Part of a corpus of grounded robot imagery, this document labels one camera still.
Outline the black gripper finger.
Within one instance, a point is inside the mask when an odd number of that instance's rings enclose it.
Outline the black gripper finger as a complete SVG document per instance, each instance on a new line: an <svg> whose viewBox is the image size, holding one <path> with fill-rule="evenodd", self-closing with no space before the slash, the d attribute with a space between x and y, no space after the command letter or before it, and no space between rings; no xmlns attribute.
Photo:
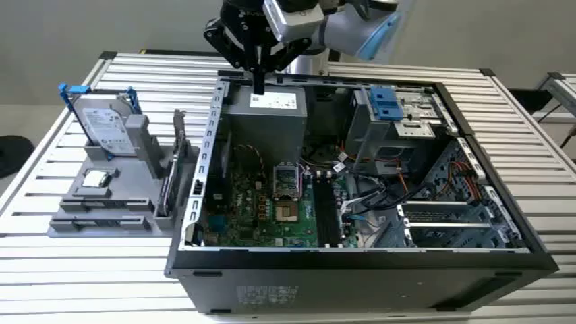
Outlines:
<svg viewBox="0 0 576 324"><path fill-rule="evenodd" d="M308 49L312 44L310 38L301 38L288 42L274 53L272 45L261 46L258 62L258 93L264 94L264 79L266 73L281 71Z"/></svg>
<svg viewBox="0 0 576 324"><path fill-rule="evenodd" d="M204 38L234 68L252 73L253 94L260 94L260 69L257 48L252 42L250 31L245 24L240 27L241 47L225 33L225 25L220 18L208 21L204 28Z"/></svg>

